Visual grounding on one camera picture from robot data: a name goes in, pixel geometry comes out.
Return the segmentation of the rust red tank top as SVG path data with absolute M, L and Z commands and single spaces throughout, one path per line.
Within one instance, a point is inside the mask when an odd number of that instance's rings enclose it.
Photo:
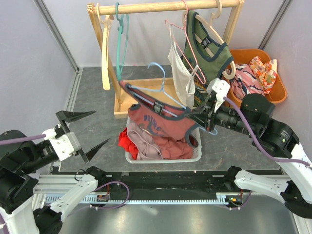
M 135 160 L 188 160 L 198 147 L 198 140 L 192 132 L 199 125 L 186 114 L 188 107 L 168 105 L 120 81 L 121 88 L 136 104 L 128 109 L 131 123 L 127 126 L 128 138 L 136 145 Z

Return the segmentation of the white plastic basket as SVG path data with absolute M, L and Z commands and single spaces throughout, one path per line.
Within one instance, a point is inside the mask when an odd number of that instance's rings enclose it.
M 180 140 L 175 140 L 172 137 L 154 136 L 146 129 L 143 130 L 145 130 L 152 136 L 154 143 L 161 150 L 163 160 L 133 160 L 131 155 L 128 152 L 125 152 L 125 157 L 127 161 L 132 164 L 196 162 L 201 158 L 202 146 L 198 129 L 192 131 L 190 135 L 190 140 L 193 146 L 190 146 L 184 138 Z

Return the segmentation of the light blue hanger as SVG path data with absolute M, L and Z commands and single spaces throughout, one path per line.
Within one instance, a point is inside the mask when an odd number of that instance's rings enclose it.
M 119 85 L 136 103 L 128 109 L 128 117 L 154 136 L 187 139 L 195 129 L 203 130 L 194 120 L 185 117 L 191 109 L 165 91 L 166 73 L 161 65 L 152 62 L 163 72 L 161 86 L 151 89 L 121 80 Z

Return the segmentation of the mauve pink tank top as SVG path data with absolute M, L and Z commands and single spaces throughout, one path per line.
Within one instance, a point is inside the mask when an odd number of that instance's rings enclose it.
M 161 150 L 152 136 L 134 122 L 127 124 L 127 136 L 137 148 L 136 160 L 163 160 Z

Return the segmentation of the teal plastic hanger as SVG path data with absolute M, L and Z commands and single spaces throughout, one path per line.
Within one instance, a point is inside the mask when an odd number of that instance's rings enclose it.
M 115 16 L 119 23 L 118 30 L 118 38 L 117 38 L 117 56 L 116 56 L 116 76 L 117 80 L 120 81 L 122 78 L 122 71 L 125 63 L 125 57 L 127 52 L 128 45 L 128 35 L 129 35 L 129 15 L 128 14 L 120 14 L 119 7 L 120 3 L 117 2 L 115 4 Z M 122 37 L 124 35 L 124 48 L 123 54 L 121 55 L 121 46 L 122 46 Z

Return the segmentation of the beige wooden hanger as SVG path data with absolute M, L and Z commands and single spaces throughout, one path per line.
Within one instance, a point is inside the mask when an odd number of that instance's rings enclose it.
M 99 14 L 100 4 L 96 4 L 97 17 L 101 24 L 103 24 L 103 38 L 102 38 L 102 50 L 101 50 L 101 76 L 102 76 L 102 85 L 103 89 L 108 91 L 110 90 L 110 82 L 109 82 L 109 34 L 111 29 L 112 21 L 114 17 L 112 15 L 106 15 L 105 20 L 102 20 Z

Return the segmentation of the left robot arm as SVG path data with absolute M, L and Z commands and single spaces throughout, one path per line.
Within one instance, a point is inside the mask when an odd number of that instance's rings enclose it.
M 10 130 L 0 136 L 0 222 L 6 234 L 58 234 L 70 212 L 93 191 L 107 186 L 106 172 L 92 166 L 64 196 L 50 205 L 33 209 L 34 188 L 31 177 L 38 169 L 80 155 L 90 162 L 105 141 L 85 153 L 68 124 L 94 112 L 59 111 L 59 124 L 41 135 L 26 136 Z

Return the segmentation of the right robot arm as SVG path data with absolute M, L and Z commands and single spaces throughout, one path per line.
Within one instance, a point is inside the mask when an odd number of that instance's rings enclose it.
M 238 188 L 274 198 L 293 214 L 312 217 L 312 162 L 291 127 L 272 118 L 275 105 L 260 94 L 246 95 L 240 106 L 229 98 L 231 105 L 217 107 L 216 96 L 193 109 L 186 117 L 207 130 L 216 125 L 248 135 L 252 145 L 276 162 L 289 176 L 288 181 L 269 179 L 232 166 L 217 185 L 229 192 Z

